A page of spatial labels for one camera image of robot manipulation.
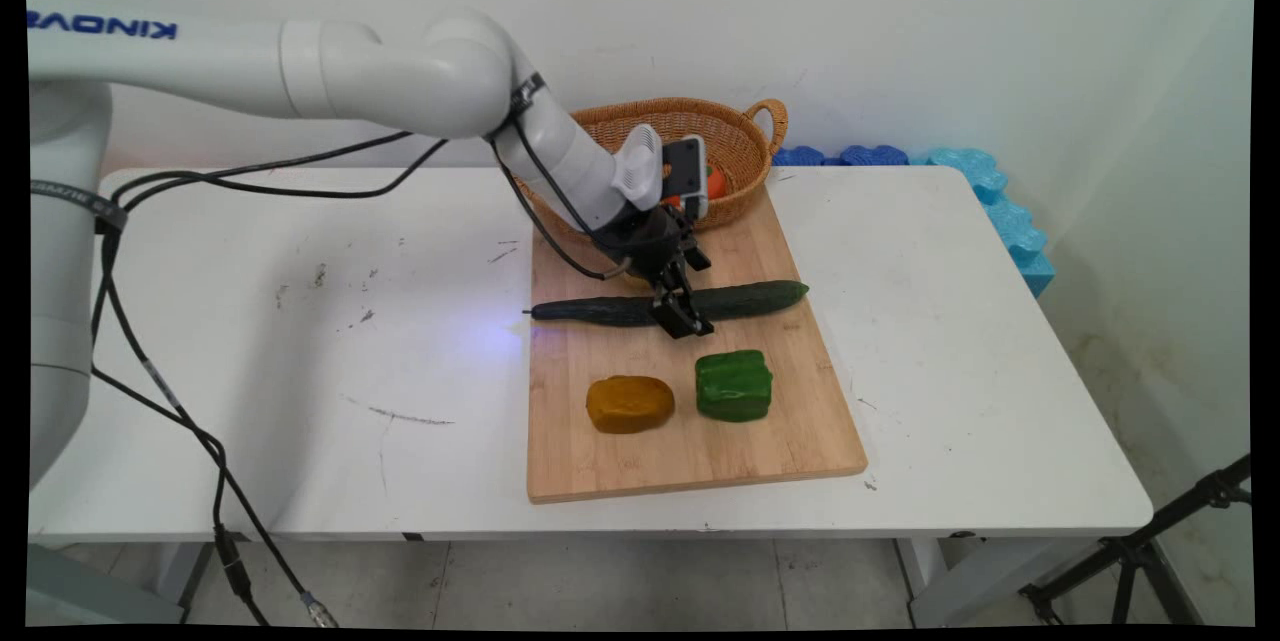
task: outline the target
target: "blue foam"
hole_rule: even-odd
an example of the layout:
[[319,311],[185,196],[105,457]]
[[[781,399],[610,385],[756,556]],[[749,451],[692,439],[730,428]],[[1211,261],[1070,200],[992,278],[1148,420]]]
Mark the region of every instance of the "blue foam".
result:
[[996,225],[1000,239],[1004,241],[1005,248],[1019,269],[1032,264],[1036,257],[1042,257],[1041,251],[1048,237],[1032,225],[1032,212],[1027,209],[1001,193],[996,203],[987,205],[987,218]]
[[1009,177],[996,170],[996,159],[978,148],[933,148],[924,157],[913,161],[914,166],[951,166],[964,173],[973,193],[982,203],[996,203],[996,200],[1009,186]]
[[796,146],[796,148],[778,148],[773,154],[773,166],[822,166],[826,157],[818,148],[810,146]]
[[1027,266],[1020,267],[1019,271],[1023,273],[1023,280],[1027,281],[1028,289],[1032,290],[1032,294],[1036,296],[1036,298],[1039,298],[1044,287],[1047,287],[1048,281],[1052,281],[1056,275],[1053,265],[1044,258],[1043,253],[1036,255],[1036,258],[1033,258]]
[[906,154],[893,146],[849,146],[840,161],[841,166],[906,166]]
[[773,154],[773,166],[906,166],[908,157],[893,146],[849,146],[837,157],[824,157],[812,146],[778,148]]

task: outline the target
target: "green cucumber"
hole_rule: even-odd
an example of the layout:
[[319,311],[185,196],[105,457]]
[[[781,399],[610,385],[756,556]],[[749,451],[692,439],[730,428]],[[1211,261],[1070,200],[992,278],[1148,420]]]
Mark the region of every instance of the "green cucumber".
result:
[[[759,281],[744,287],[703,289],[694,292],[694,308],[708,321],[744,319],[773,313],[800,303],[809,292],[800,281]],[[652,296],[598,296],[594,299],[571,299],[535,305],[534,321],[585,321],[600,326],[654,326],[649,308]]]

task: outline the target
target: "green bell pepper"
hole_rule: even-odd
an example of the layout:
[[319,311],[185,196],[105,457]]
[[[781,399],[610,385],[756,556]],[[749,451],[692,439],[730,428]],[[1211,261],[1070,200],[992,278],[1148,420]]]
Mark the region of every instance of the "green bell pepper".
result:
[[698,413],[718,421],[755,421],[769,413],[773,374],[759,351],[708,354],[694,363]]

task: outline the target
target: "bamboo cutting board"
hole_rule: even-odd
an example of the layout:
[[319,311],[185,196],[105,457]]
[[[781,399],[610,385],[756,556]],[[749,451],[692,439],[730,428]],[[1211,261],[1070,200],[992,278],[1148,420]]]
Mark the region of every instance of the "bamboo cutting board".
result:
[[[585,237],[545,223],[584,266],[611,262]],[[712,258],[690,273],[694,289],[800,280],[768,193],[737,221],[699,232]],[[596,281],[557,257],[534,230],[532,303],[589,296],[645,296],[623,278]],[[698,413],[694,362],[724,351],[764,351],[773,400],[759,421],[727,423]],[[653,376],[676,394],[664,426],[630,435],[599,432],[586,390],[599,377]],[[529,499],[535,503],[847,476],[867,454],[832,370],[809,299],[769,316],[731,319],[708,336],[672,340],[659,328],[532,322],[529,362]]]

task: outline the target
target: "robotic arm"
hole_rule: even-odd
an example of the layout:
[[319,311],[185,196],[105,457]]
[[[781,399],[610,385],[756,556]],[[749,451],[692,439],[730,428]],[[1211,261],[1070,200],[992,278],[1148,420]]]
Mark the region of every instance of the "robotic arm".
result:
[[68,200],[97,187],[108,82],[256,116],[358,118],[444,139],[485,136],[503,166],[571,226],[653,284],[654,319],[668,334],[713,331],[691,306],[685,276],[686,265],[710,264],[692,237],[705,205],[675,211],[658,203],[675,189],[663,182],[663,162],[704,193],[701,139],[663,145],[653,127],[637,125],[620,152],[605,152],[483,13],[448,12],[415,47],[397,49],[357,23],[224,22],[27,0],[27,72],[32,187],[51,182],[63,193],[31,198],[31,486],[87,406],[95,216],[83,200]]

